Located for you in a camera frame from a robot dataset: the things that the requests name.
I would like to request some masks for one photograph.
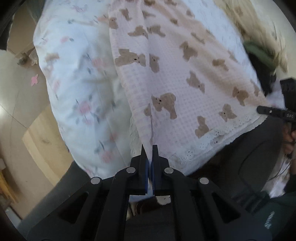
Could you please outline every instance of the white fabric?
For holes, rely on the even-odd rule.
[[[103,179],[131,161],[131,111],[112,59],[107,3],[47,1],[33,40],[62,138],[76,163]]]
[[[291,159],[287,158],[282,149],[275,167],[262,189],[263,191],[268,192],[270,198],[279,197],[285,194],[284,188],[290,179],[290,163]]]

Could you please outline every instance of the lace trim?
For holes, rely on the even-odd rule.
[[[266,118],[266,116],[253,111],[244,117],[230,120],[225,125],[212,129],[201,139],[175,152],[169,158],[171,167],[185,175],[191,174],[202,167],[223,147],[262,124]]]

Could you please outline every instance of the floor tile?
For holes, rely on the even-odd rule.
[[[13,114],[19,91],[19,86],[25,77],[27,69],[17,65],[17,59],[11,58],[10,53],[0,56],[0,105]]]
[[[5,162],[10,159],[10,130],[12,116],[0,106],[0,158]]]
[[[12,119],[11,156],[6,164],[13,178],[11,182],[17,186],[16,195],[19,199],[19,203],[13,204],[12,207],[21,218],[24,218],[53,188],[22,142],[25,131],[24,126]]]
[[[38,83],[31,86],[31,78],[36,74]],[[13,117],[29,128],[48,104],[45,76],[38,65],[30,66],[19,90]]]

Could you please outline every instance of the pink flower sticker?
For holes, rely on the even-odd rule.
[[[31,86],[33,86],[34,84],[37,84],[38,83],[38,74],[36,74],[35,76],[33,76],[31,78]]]

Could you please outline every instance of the wooden furniture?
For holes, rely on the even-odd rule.
[[[2,171],[5,168],[4,162],[2,159],[0,159],[0,189],[2,191],[2,193],[4,194],[4,196],[6,197],[7,200],[9,200],[9,202],[14,202],[17,203],[17,198],[16,195],[14,193],[14,191],[11,189],[11,187],[8,185],[8,183],[6,182],[4,175],[2,173]]]
[[[50,105],[34,120],[22,140],[37,166],[55,186],[73,158],[61,138]]]
[[[15,57],[20,58],[22,53],[34,47],[33,34],[36,24],[30,16],[27,4],[24,3],[19,7],[13,18],[12,26],[9,33],[7,50]]]

